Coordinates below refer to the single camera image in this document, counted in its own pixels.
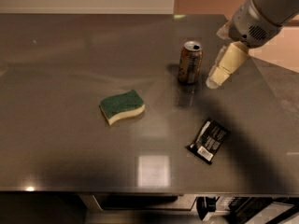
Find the green sponge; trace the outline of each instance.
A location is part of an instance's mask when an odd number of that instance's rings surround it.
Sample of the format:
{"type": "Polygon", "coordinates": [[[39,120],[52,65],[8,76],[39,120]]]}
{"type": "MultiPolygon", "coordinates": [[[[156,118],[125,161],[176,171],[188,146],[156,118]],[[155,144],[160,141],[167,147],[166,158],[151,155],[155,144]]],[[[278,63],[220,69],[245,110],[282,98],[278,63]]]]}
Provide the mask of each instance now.
{"type": "Polygon", "coordinates": [[[134,90],[107,97],[100,107],[109,125],[119,119],[137,116],[145,109],[143,100],[134,90]]]}

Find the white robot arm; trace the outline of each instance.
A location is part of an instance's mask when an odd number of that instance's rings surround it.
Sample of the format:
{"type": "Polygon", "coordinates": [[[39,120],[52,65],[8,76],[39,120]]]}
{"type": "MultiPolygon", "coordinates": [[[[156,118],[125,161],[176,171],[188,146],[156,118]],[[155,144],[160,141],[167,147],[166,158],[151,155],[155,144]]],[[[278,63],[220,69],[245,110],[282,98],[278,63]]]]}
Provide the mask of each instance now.
{"type": "Polygon", "coordinates": [[[235,42],[224,47],[206,84],[218,88],[248,57],[249,49],[261,47],[299,13],[299,0],[247,0],[225,26],[235,42]]]}

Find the gray tabletop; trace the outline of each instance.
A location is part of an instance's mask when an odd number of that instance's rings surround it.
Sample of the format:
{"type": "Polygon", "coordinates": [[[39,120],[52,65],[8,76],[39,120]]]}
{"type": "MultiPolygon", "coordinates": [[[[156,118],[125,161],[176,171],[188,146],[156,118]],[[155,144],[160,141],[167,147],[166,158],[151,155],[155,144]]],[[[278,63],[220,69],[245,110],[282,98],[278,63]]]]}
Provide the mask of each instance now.
{"type": "Polygon", "coordinates": [[[0,20],[0,190],[299,194],[298,132],[257,61],[205,85],[223,16],[0,20]],[[204,49],[195,86],[177,80],[187,40],[204,49]],[[145,112],[109,126],[100,101],[131,89],[145,112]],[[232,133],[211,165],[185,148],[208,117],[232,133]]]}

